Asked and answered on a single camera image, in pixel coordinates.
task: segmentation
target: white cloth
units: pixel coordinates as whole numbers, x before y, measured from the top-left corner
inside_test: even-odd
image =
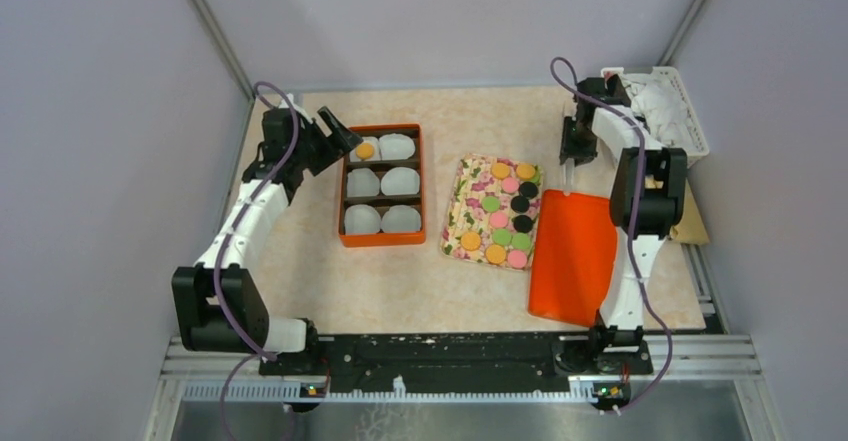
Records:
[[[686,128],[689,118],[686,103],[665,76],[655,74],[622,74],[621,82],[630,96],[633,113],[643,116],[648,132],[666,146],[697,151]]]

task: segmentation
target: white wall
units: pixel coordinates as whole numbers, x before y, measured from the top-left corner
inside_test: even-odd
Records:
[[[550,83],[650,66],[692,0],[208,0],[251,79],[289,89]]]
[[[187,0],[0,0],[0,439],[140,437],[246,108]]]
[[[845,438],[846,2],[712,0],[677,63],[716,282],[790,439]]]

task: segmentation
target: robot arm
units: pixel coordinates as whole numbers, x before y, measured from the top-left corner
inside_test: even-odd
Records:
[[[215,298],[213,270],[219,253],[221,290],[226,304],[253,342],[268,353],[297,353],[304,351],[317,336],[308,320],[269,316],[250,270],[257,266],[275,221],[303,182],[303,171],[321,173],[359,145],[362,138],[345,128],[326,107],[318,110],[330,129],[330,134],[325,136],[303,108],[292,104],[298,116],[298,139],[286,164],[262,186],[293,138],[295,123],[291,111],[274,108],[262,118],[264,141],[259,145],[256,159],[244,171],[238,197],[223,228],[193,266],[177,268],[174,273],[171,286],[186,349],[253,351],[231,328],[219,304],[221,300],[218,304],[209,302]],[[221,253],[223,244],[227,247]]]
[[[610,80],[588,78],[578,83],[578,91],[615,105],[631,119],[629,99],[617,77]],[[636,164],[639,138],[635,129],[642,130],[645,139],[645,175],[661,181],[659,188],[643,188],[636,193],[638,176]],[[647,286],[657,253],[669,230],[683,215],[683,195],[686,181],[686,153],[679,148],[666,148],[643,127],[634,128],[619,115],[578,100],[577,114],[565,118],[560,161],[573,160],[579,166],[597,155],[597,139],[610,148],[618,162],[615,183],[610,196],[610,216],[617,227],[617,250],[610,287],[598,313],[596,353],[636,352],[642,345],[643,309],[639,283]],[[639,213],[631,213],[635,196],[640,196]],[[637,226],[632,240],[633,260],[641,280],[636,275],[628,248],[627,227],[632,215]]]

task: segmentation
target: metal floor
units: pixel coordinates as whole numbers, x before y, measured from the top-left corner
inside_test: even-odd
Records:
[[[227,404],[227,420],[237,439],[252,441],[751,439],[732,381],[664,382],[620,418],[586,404],[325,403],[295,414],[281,403],[242,402]],[[227,438],[218,403],[183,401],[172,440],[219,439]]]

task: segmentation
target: orange tray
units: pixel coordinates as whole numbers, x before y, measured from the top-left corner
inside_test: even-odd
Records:
[[[530,314],[594,326],[609,291],[616,239],[608,199],[545,191],[530,275]]]
[[[350,160],[350,156],[345,156],[342,162],[342,179],[341,179],[341,200],[339,204],[338,216],[338,233],[342,244],[348,248],[365,248],[372,246],[399,246],[403,244],[422,244],[427,240],[427,217],[424,214],[424,193],[426,192],[426,177],[424,176],[424,153],[422,149],[423,140],[421,137],[421,126],[417,124],[384,124],[375,126],[351,126],[351,131],[360,136],[383,136],[385,134],[405,134],[412,138],[415,143],[415,154],[409,159],[387,160],[387,161],[357,161]],[[418,171],[421,178],[421,185],[418,194],[403,195],[403,196],[386,196],[378,194],[377,196],[368,196],[361,198],[350,198],[347,193],[347,173],[356,168],[368,168],[377,175],[379,179],[383,179],[392,168],[407,167]],[[421,230],[414,233],[384,233],[376,234],[345,234],[344,229],[344,213],[345,209],[354,204],[367,204],[373,206],[374,209],[384,215],[392,206],[406,205],[411,206],[421,213]]]

